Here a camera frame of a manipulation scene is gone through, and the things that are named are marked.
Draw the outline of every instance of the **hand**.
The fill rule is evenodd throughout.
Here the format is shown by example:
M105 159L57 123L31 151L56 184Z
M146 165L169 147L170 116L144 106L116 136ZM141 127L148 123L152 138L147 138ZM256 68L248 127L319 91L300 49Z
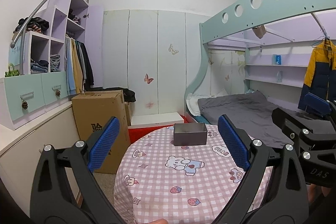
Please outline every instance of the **hand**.
M162 219L159 219L159 220L155 220L155 221L153 221L149 224L168 224L168 221L162 218Z

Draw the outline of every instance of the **round table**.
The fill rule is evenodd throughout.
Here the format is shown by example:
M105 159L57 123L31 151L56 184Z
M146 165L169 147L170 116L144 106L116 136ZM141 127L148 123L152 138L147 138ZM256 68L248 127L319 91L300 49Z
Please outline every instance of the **round table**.
M206 145L174 146L174 127L145 135L125 153L115 179L115 209L127 223L211 223L225 207L244 171L237 167L218 133L206 125ZM251 210L264 196L266 169Z

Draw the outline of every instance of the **blue container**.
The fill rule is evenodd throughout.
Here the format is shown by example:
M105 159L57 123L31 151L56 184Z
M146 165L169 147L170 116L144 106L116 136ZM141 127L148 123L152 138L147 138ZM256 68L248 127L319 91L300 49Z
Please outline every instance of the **blue container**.
M281 65L281 55L276 55L275 64Z

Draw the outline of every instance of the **mint green drawer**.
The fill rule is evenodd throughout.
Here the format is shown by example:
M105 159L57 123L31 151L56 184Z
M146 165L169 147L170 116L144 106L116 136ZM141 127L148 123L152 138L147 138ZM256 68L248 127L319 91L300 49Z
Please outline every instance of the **mint green drawer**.
M42 74L42 88L44 102L49 105L57 100L68 96L67 92L67 78L65 71L49 72ZM56 96L56 91L60 91L60 96Z
M20 75L5 78L5 89L9 113L12 120L44 106L41 74ZM22 100L28 109L22 108Z

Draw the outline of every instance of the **floor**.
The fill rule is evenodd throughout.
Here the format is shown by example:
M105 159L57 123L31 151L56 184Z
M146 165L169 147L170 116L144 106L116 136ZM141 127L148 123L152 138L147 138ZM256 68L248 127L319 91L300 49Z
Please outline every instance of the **floor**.
M93 175L109 202L114 205L113 191L116 175L101 173L93 173Z

